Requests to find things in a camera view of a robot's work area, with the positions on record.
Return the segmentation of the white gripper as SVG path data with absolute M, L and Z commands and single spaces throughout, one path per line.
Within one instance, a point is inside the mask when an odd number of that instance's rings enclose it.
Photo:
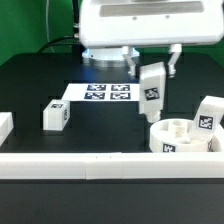
M 224 0 L 83 0 L 80 40 L 87 48 L 122 47 L 131 77 L 133 47 L 171 45 L 169 77 L 182 45 L 219 42 L 224 37 Z

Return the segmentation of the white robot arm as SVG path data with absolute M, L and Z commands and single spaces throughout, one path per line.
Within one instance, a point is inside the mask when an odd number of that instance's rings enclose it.
M 224 0 L 82 0 L 79 40 L 83 57 L 126 61 L 135 48 L 167 46 L 168 74 L 186 45 L 209 45 L 224 37 Z

